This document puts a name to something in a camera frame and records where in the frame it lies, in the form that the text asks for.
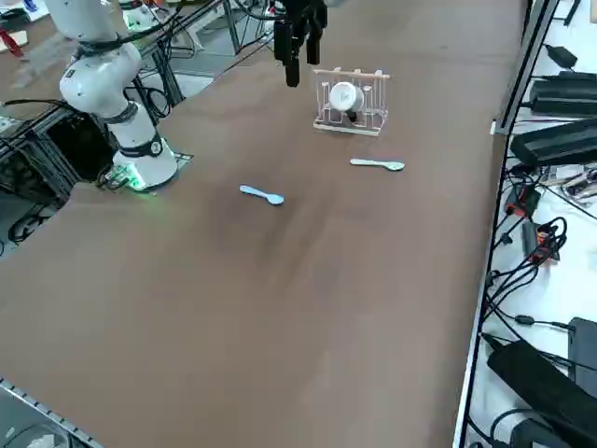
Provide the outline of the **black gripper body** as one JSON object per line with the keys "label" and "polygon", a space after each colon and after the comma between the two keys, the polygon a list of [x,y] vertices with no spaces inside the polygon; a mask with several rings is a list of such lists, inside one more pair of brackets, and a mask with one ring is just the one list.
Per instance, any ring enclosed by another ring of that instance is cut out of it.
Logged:
{"label": "black gripper body", "polygon": [[324,0],[283,0],[285,20],[299,23],[302,19],[315,20],[317,25],[326,28],[326,2]]}

